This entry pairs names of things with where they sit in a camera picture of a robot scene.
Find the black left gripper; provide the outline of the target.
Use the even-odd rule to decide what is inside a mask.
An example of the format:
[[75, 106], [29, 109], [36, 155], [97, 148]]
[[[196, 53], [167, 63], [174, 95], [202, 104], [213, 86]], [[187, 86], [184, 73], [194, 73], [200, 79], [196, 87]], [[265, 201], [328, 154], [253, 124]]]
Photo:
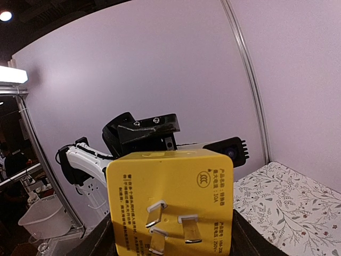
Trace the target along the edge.
[[102, 129], [102, 139], [115, 158], [133, 152], [176, 150], [175, 132], [180, 131], [176, 114], [135, 120], [125, 112]]

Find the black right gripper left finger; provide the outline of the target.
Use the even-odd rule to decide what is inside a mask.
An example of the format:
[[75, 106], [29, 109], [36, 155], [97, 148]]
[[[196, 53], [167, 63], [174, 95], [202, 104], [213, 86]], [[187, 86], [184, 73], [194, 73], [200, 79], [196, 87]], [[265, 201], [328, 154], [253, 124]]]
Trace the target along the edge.
[[110, 215], [108, 214], [76, 248], [66, 255], [117, 255]]

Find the yellow cube plug adapter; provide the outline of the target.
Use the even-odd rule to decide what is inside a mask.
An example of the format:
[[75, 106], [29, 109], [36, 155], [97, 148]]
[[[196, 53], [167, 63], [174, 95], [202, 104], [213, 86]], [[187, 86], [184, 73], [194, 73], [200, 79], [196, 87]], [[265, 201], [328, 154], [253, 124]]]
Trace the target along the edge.
[[229, 255], [233, 163], [207, 149], [131, 153], [106, 169], [118, 255]]

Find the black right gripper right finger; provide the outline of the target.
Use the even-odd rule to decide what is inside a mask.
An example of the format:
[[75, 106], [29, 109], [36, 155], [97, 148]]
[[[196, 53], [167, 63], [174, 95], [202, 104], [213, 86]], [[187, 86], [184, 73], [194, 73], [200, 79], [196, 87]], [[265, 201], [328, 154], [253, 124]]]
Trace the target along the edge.
[[237, 210], [233, 210], [231, 255], [287, 256], [268, 242]]

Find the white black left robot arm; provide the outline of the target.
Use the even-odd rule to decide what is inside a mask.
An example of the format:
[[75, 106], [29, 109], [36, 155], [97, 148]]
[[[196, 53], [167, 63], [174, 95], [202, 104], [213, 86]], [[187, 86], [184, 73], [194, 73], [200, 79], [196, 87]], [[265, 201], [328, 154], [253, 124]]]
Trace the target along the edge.
[[91, 148], [87, 137], [82, 137], [60, 148], [55, 160], [76, 192], [88, 198], [88, 207], [103, 218], [109, 214], [110, 207], [98, 184], [107, 184], [108, 164], [134, 152], [176, 150], [174, 133], [179, 131], [176, 114], [136, 120], [131, 113], [125, 112], [102, 130], [109, 154]]

